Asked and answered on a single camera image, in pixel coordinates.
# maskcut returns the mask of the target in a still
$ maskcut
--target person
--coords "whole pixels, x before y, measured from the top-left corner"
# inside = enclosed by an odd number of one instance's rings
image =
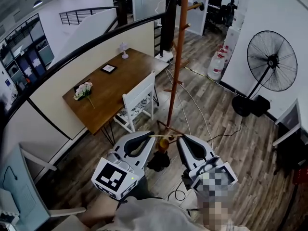
[[[229,211],[223,203],[204,203],[199,198],[198,202],[203,225],[194,223],[188,212],[179,206],[153,197],[143,178],[120,203],[102,193],[79,220],[96,231],[249,231],[228,220]]]
[[[237,9],[237,6],[234,4],[234,0],[231,0],[231,2],[229,2],[227,5],[228,16],[226,19],[226,26],[228,27],[232,25],[235,9]]]

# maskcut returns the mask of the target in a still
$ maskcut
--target fan grille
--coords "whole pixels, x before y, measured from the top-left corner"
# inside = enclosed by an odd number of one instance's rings
[[[273,31],[262,31],[251,39],[247,49],[251,73],[260,84],[272,91],[288,89],[297,75],[297,60],[290,43]]]

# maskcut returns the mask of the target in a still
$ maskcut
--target chair seat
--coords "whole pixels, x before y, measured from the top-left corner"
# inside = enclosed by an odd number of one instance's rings
[[[137,115],[139,115],[146,105],[151,101],[150,96],[146,96],[146,98],[142,99],[135,108],[132,109],[131,118],[135,119]],[[117,113],[117,116],[119,116],[124,121],[128,122],[128,114],[125,108],[123,108],[119,113]]]

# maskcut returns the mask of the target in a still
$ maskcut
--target ceiling light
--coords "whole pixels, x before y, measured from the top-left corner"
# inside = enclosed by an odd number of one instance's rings
[[[41,5],[43,2],[41,0],[37,0],[34,4],[33,4],[33,8],[38,7],[39,5]]]

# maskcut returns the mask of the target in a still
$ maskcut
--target chair backrest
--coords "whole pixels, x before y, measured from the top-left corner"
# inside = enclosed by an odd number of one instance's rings
[[[129,93],[123,94],[123,101],[126,109],[132,110],[142,99],[154,90],[154,84],[155,72],[153,71]]]

